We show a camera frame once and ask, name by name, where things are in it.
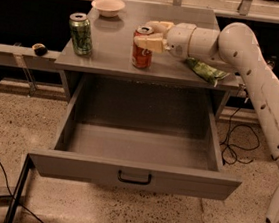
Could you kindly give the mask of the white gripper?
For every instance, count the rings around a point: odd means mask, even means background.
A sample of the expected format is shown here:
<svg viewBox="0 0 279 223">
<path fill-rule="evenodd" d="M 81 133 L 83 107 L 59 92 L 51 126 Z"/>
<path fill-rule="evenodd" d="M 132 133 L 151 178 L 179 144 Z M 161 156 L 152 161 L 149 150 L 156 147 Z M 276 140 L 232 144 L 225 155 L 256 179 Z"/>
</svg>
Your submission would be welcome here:
<svg viewBox="0 0 279 223">
<path fill-rule="evenodd" d="M 134 36 L 136 46 L 161 54 L 166 51 L 167 43 L 170 55 L 178 58 L 188 57 L 190 38 L 196 29 L 195 24 L 179 23 L 175 25 L 171 21 L 154 20 L 145 24 L 152 27 L 156 34 Z"/>
</svg>

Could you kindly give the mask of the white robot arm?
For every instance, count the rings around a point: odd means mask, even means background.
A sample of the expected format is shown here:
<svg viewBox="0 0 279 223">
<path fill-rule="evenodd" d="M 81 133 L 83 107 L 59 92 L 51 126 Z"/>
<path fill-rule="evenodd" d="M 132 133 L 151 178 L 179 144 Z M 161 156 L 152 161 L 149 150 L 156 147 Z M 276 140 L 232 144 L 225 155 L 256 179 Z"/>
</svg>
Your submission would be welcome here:
<svg viewBox="0 0 279 223">
<path fill-rule="evenodd" d="M 195 24 L 150 21 L 152 33 L 134 37 L 137 46 L 193 57 L 207 65 L 240 74 L 254 106 L 270 152 L 279 169 L 279 79 L 269 68 L 249 26 L 231 23 L 223 30 Z M 264 223 L 279 223 L 279 186 L 271 198 Z"/>
</svg>

